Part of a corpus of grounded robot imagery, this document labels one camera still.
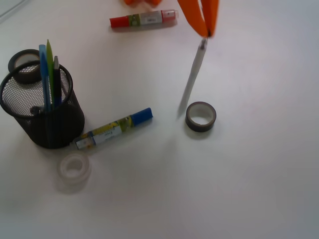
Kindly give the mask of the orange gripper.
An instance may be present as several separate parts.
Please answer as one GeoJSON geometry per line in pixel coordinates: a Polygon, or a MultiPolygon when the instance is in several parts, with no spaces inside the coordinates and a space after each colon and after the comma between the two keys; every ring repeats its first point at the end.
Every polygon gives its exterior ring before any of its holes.
{"type": "MultiPolygon", "coordinates": [[[[159,5],[162,0],[124,0],[126,5],[133,5],[146,2],[150,5],[159,5]]],[[[189,23],[189,25],[198,33],[201,37],[213,37],[215,33],[219,0],[202,0],[202,12],[199,7],[198,0],[178,0],[180,8],[189,23]]]]}

